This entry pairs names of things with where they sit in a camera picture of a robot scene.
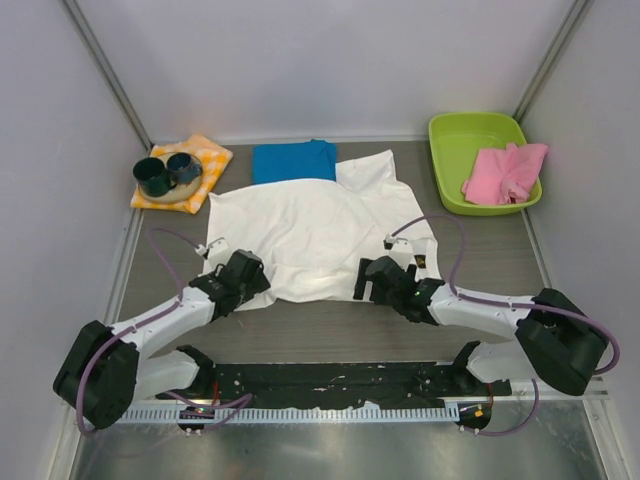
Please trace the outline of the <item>white printed t-shirt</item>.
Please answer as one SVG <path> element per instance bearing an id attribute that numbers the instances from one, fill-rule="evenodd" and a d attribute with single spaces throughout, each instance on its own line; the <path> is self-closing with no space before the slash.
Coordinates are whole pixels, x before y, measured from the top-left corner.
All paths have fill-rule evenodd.
<path id="1" fill-rule="evenodd" d="M 352 300 L 360 259 L 385 255 L 392 233 L 425 256 L 418 276 L 440 275 L 434 232 L 411 187 L 397 179 L 390 150 L 338 163 L 333 181 L 251 185 L 209 200 L 207 239 L 253 252 L 271 284 L 244 311 L 278 300 Z"/>

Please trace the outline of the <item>green plastic basin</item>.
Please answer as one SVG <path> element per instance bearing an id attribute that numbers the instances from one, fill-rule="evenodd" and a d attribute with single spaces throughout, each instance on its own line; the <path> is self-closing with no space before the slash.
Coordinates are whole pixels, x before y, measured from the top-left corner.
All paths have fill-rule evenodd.
<path id="1" fill-rule="evenodd" d="M 521 204 L 476 205 L 467 202 L 461 192 L 480 149 L 504 149 L 509 143 L 530 144 L 513 118 L 495 112 L 445 113 L 431 119 L 428 134 L 436 184 L 441 201 L 450 212 L 480 217 L 507 215 L 533 206 L 541 199 L 539 176 L 529 200 Z"/>

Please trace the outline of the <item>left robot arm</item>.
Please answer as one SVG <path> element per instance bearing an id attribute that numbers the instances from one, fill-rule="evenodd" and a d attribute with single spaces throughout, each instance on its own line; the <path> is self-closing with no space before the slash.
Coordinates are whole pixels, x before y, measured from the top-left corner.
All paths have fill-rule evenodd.
<path id="1" fill-rule="evenodd" d="M 217 257 L 212 271 L 144 314 L 81 328 L 53 381 L 54 392 L 75 408 L 81 424 L 106 429 L 139 400 L 171 393 L 200 399 L 211 391 L 213 363 L 202 352 L 184 346 L 156 353 L 269 289 L 263 261 L 254 253 L 224 249 Z"/>

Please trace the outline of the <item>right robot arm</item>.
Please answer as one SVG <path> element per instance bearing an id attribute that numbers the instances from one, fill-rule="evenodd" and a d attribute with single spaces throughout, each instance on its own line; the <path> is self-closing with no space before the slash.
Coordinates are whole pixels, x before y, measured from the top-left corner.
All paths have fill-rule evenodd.
<path id="1" fill-rule="evenodd" d="M 540 380 L 581 396 L 610 341 L 587 323 L 566 296 L 543 289 L 534 297 L 502 297 L 460 289 L 441 279 L 415 278 L 414 266 L 389 256 L 359 262 L 354 297 L 387 306 L 413 323 L 466 327 L 501 337 L 470 342 L 456 357 L 451 380 L 465 395 L 505 380 Z"/>

